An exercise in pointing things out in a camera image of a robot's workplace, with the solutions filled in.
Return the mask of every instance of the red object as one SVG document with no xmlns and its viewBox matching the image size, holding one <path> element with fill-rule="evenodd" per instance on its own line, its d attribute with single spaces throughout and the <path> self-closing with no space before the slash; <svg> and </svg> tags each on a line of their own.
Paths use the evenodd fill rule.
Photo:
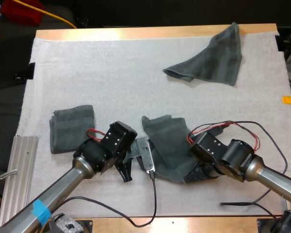
<svg viewBox="0 0 291 233">
<path fill-rule="evenodd" d="M 34 6 L 41 10 L 44 10 L 44 5 L 38 0 L 22 0 L 23 3 Z M 41 23 L 44 16 L 43 13 L 31 9 L 27 6 L 23 6 L 13 0 L 5 0 L 1 13 L 11 22 L 26 24 L 31 26 L 37 26 Z"/>
<path fill-rule="evenodd" d="M 96 130 L 96 129 L 88 129 L 88 130 L 86 131 L 87 136 L 89 136 L 90 138 L 92 138 L 92 139 L 94 139 L 94 140 L 96 140 L 96 141 L 98 141 L 98 142 L 101 141 L 102 138 L 96 138 L 96 137 L 92 136 L 90 133 L 98 133 L 98 134 L 100 134 L 100 135 L 102 135 L 102 136 L 105 136 L 105 135 L 106 135 L 104 132 L 102 132 L 102 131 L 100 131 L 100 130 Z"/>
</svg>

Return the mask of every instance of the metal arm tube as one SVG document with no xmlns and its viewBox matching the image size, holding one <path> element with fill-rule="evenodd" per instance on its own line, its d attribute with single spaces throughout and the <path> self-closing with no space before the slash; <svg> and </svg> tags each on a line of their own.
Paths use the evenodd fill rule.
<svg viewBox="0 0 291 233">
<path fill-rule="evenodd" d="M 291 202 L 291 178 L 265 166 L 261 157 L 256 156 L 249 165 L 245 179 L 258 181 Z"/>
<path fill-rule="evenodd" d="M 90 179 L 94 176 L 91 166 L 82 158 L 76 157 L 73 160 L 72 168 L 57 180 L 46 191 L 39 195 L 35 200 L 40 199 L 47 208 L 54 212 L 56 206 L 60 204 L 84 179 Z M 37 216 L 32 213 L 33 200 L 11 220 L 0 228 L 4 233 L 32 233 L 35 232 L 40 222 Z"/>
</svg>

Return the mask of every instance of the white terry cloth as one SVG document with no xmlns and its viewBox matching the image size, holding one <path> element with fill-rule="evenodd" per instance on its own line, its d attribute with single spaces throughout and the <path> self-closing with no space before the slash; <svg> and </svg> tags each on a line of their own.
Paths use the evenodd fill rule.
<svg viewBox="0 0 291 233">
<path fill-rule="evenodd" d="M 189 129 L 223 120 L 257 121 L 273 136 L 286 155 L 291 171 L 291 105 L 281 103 L 290 95 L 283 53 L 277 51 L 274 33 L 242 37 L 242 63 L 235 86 L 166 76 L 162 69 L 202 51 L 211 37 L 147 40 L 62 42 L 35 39 L 31 62 L 34 79 L 27 81 L 18 135 L 37 135 L 30 199 L 34 199 L 71 168 L 72 154 L 52 155 L 49 119 L 54 110 L 91 104 L 96 128 L 107 131 L 120 120 L 145 136 L 143 115 L 184 117 Z M 282 171 L 283 159 L 269 138 L 255 125 L 245 125 L 261 140 L 257 154 L 267 166 Z M 219 136 L 252 146 L 254 139 L 236 126 Z M 112 169 L 83 181 L 71 194 L 96 199 L 128 216 L 153 214 L 153 187 L 149 176 L 134 162 L 133 181 L 123 183 Z M 156 179 L 159 216 L 266 215 L 256 206 L 220 206 L 224 201 L 253 201 L 267 190 L 258 182 L 220 177 L 199 183 L 178 184 Z M 260 204 L 282 214 L 283 199 L 275 193 Z M 117 214 L 82 200 L 59 209 L 73 217 L 113 217 Z"/>
</svg>

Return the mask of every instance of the yellow cable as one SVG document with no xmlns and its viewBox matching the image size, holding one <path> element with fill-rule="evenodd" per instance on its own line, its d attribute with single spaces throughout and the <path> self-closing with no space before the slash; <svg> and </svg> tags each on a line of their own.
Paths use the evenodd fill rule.
<svg viewBox="0 0 291 233">
<path fill-rule="evenodd" d="M 71 27 L 73 27 L 73 28 L 77 28 L 74 24 L 72 24 L 72 23 L 69 22 L 68 20 L 66 20 L 66 19 L 64 19 L 64 18 L 61 18 L 61 17 L 59 17 L 59 16 L 57 16 L 57 15 L 54 15 L 54 14 L 52 14 L 52 13 L 50 13 L 50 12 L 47 12 L 47 11 L 41 10 L 41 9 L 39 9 L 39 8 L 36 8 L 36 7 L 34 7 L 34 6 L 28 5 L 28 4 L 26 4 L 26 3 L 22 2 L 22 1 L 19 1 L 19 0 L 13 0 L 13 1 L 19 3 L 19 4 L 23 5 L 23 6 L 27 6 L 27 7 L 31 8 L 31 9 L 34 9 L 34 10 L 36 10 L 36 11 L 42 12 L 42 13 L 48 15 L 48 16 L 52 16 L 52 17 L 54 17 L 54 18 L 56 18 L 56 19 L 59 19 L 59 20 L 65 22 L 65 23 L 69 24 L 69 25 L 70 25 Z"/>
</svg>

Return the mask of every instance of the crumpled gray towel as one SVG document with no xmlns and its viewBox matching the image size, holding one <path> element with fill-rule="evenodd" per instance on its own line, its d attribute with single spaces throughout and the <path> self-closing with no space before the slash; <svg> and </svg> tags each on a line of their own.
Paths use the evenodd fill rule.
<svg viewBox="0 0 291 233">
<path fill-rule="evenodd" d="M 149 136 L 155 174 L 173 182 L 183 182 L 197 163 L 195 156 L 189 154 L 190 144 L 186 137 L 190 130 L 184 118 L 171 118 L 165 115 L 156 119 L 142 117 L 142 126 Z"/>
<path fill-rule="evenodd" d="M 223 32 L 215 35 L 209 45 L 193 58 L 163 70 L 167 75 L 192 81 L 234 86 L 242 60 L 239 26 L 233 22 Z"/>
<path fill-rule="evenodd" d="M 86 131 L 94 128 L 93 107 L 82 105 L 54 111 L 49 126 L 51 153 L 75 151 L 88 138 Z"/>
</svg>

